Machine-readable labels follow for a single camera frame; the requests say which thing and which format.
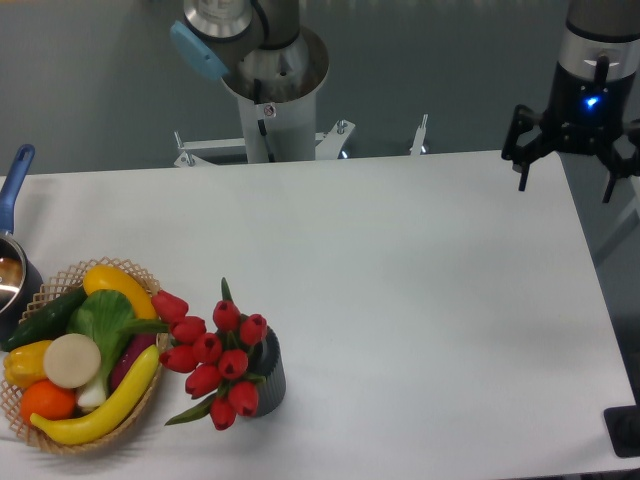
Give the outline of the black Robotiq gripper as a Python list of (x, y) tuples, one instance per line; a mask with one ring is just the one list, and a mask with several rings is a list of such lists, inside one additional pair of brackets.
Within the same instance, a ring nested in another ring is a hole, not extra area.
[[(639, 176), (639, 120), (623, 125), (623, 113), (631, 91), (629, 76), (597, 83), (579, 78), (561, 65), (553, 77), (549, 103), (543, 116), (529, 107), (515, 107), (501, 151), (519, 174), (518, 190), (526, 190), (531, 165), (546, 155), (543, 147), (565, 153), (609, 155), (603, 164), (609, 171), (602, 202), (608, 203), (618, 180)], [(540, 125), (540, 132), (525, 144), (521, 138)], [(615, 142), (626, 137), (633, 154), (623, 158)]]

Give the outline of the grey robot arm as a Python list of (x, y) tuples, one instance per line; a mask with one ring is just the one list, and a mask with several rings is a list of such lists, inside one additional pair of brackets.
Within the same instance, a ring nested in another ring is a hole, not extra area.
[(526, 188), (531, 165), (552, 152), (597, 157), (618, 180), (639, 175), (639, 122), (623, 120), (639, 71), (639, 3), (571, 1), (548, 105), (515, 107), (501, 157)]

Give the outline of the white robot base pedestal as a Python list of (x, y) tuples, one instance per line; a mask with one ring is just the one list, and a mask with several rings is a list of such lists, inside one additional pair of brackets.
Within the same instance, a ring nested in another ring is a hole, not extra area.
[(238, 104), (251, 163), (316, 157), (316, 95), (329, 70), (297, 1), (186, 1), (170, 29), (182, 59)]

